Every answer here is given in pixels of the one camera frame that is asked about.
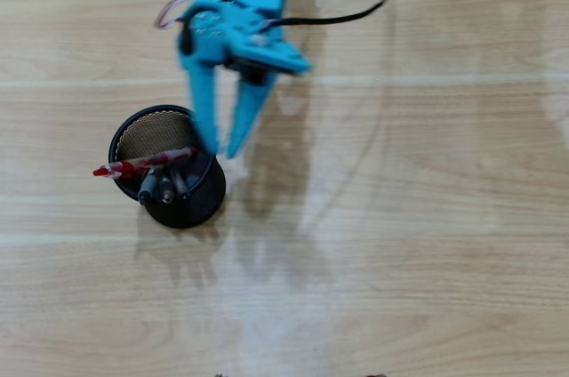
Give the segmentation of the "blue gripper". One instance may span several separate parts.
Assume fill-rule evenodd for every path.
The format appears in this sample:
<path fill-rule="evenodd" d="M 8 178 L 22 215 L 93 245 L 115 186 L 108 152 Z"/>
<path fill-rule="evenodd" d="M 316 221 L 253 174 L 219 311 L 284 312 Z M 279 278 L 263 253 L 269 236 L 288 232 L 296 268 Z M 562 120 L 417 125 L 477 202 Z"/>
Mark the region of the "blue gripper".
<path fill-rule="evenodd" d="M 217 125 L 218 66 L 241 73 L 229 134 L 227 158 L 239 155 L 272 93 L 271 74 L 298 75 L 312 64 L 261 13 L 214 0 L 197 0 L 184 14 L 180 64 L 188 75 L 196 128 L 211 154 L 219 153 Z"/>

